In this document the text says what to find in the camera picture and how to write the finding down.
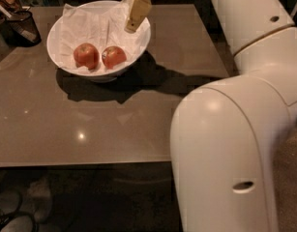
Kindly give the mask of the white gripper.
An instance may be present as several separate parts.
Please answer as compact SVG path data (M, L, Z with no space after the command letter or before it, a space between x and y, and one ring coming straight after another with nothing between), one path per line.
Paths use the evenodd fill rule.
M125 30L135 33L152 8L151 0L124 0L128 5Z

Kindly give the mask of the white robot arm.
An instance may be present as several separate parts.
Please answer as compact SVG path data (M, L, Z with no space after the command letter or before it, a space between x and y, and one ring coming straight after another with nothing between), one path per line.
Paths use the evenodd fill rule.
M170 155L184 232L279 232L273 157L297 128L297 27L279 0L211 0L234 77L185 96Z

